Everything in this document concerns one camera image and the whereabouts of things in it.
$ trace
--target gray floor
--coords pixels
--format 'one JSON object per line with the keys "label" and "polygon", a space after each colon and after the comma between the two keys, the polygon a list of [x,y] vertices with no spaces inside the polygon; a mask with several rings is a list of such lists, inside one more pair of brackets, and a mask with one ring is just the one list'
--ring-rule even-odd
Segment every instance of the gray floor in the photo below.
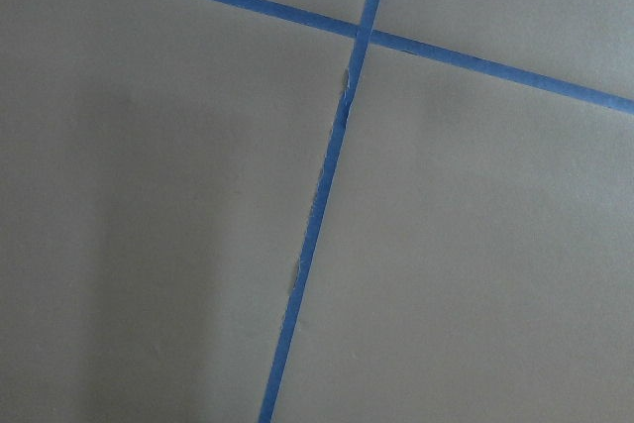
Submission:
{"label": "gray floor", "polygon": [[[353,41],[208,0],[0,12],[0,420],[256,421]],[[632,15],[375,26],[631,98]],[[273,420],[630,422],[633,152],[634,116],[370,47]]]}

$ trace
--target tiled floor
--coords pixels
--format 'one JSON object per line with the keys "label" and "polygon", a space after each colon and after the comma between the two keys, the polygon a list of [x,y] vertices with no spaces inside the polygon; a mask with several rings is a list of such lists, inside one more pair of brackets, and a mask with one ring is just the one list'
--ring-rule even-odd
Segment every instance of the tiled floor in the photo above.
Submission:
{"label": "tiled floor", "polygon": [[366,0],[271,1],[0,0],[0,420],[629,422],[631,0],[381,0],[577,99],[370,46],[323,223]]}

